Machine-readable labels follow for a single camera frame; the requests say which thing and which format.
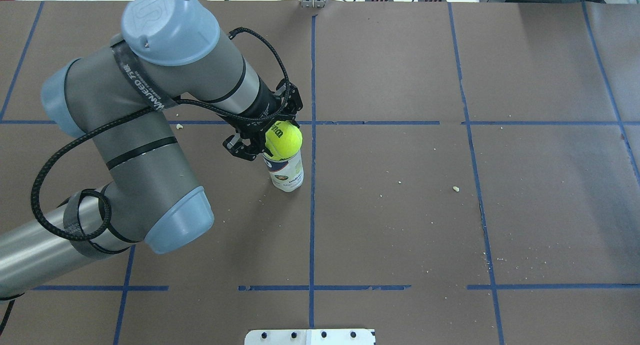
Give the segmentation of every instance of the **white can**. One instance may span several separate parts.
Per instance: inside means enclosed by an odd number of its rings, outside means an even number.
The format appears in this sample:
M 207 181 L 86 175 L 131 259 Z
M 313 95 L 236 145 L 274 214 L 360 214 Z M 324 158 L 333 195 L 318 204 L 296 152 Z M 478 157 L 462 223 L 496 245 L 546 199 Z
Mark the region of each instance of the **white can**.
M 302 185 L 305 170 L 302 167 L 300 150 L 295 155 L 284 160 L 274 160 L 263 153 L 264 163 L 269 169 L 269 176 L 273 185 L 283 192 L 290 193 Z

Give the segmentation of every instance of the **plastic cap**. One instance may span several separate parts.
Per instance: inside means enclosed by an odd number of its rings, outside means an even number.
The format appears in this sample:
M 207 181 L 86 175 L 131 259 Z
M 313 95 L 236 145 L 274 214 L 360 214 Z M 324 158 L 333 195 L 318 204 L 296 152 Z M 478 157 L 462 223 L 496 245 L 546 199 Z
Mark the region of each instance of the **plastic cap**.
M 46 79 L 40 92 L 40 101 L 48 118 L 53 120 L 67 135 L 74 138 L 85 135 L 85 132 L 78 127 L 78 124 L 69 113 L 65 97 L 65 82 L 69 68 L 78 60 L 80 59 L 76 58 L 70 61 L 65 67 L 57 70 L 55 74 Z
M 172 252 L 196 240 L 213 226 L 213 212 L 202 186 L 172 206 L 146 234 L 144 242 L 156 254 Z
M 121 26 L 135 54 L 166 67 L 204 58 L 220 39 L 218 20 L 198 0 L 131 1 Z

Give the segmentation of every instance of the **white plastic plate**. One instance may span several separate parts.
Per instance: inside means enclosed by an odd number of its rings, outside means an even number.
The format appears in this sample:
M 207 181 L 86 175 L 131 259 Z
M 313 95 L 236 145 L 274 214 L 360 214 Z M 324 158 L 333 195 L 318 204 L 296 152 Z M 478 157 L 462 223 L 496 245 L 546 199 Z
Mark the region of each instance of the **white plastic plate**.
M 375 345 L 374 329 L 252 330 L 244 345 Z

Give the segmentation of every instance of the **tennis ball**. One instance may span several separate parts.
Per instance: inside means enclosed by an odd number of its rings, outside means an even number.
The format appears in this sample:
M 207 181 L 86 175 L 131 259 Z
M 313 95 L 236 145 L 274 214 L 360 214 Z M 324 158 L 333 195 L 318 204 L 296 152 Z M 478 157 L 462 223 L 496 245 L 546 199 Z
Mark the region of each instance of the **tennis ball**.
M 265 146 L 272 156 L 265 153 L 268 158 L 281 161 L 296 155 L 302 146 L 302 133 L 300 129 L 288 121 L 276 121 L 266 133 Z

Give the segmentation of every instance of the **light blue cap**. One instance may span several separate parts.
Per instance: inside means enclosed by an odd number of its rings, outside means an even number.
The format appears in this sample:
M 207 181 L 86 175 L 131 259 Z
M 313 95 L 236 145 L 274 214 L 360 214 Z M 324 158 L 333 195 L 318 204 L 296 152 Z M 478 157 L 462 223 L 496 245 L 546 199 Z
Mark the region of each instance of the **light blue cap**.
M 40 91 L 40 101 L 48 118 L 53 120 L 67 135 L 74 138 L 85 135 L 85 132 L 78 127 L 78 124 L 69 113 L 65 97 L 65 82 L 67 81 L 69 68 L 78 60 L 80 59 L 76 58 L 65 67 L 62 67 L 62 69 L 57 70 L 55 74 L 44 81 Z
M 196 240 L 213 226 L 213 211 L 198 186 L 171 206 L 146 234 L 144 242 L 156 254 L 172 252 Z
M 122 14 L 122 37 L 140 58 L 177 67 L 204 58 L 218 44 L 218 20 L 198 0 L 134 0 Z

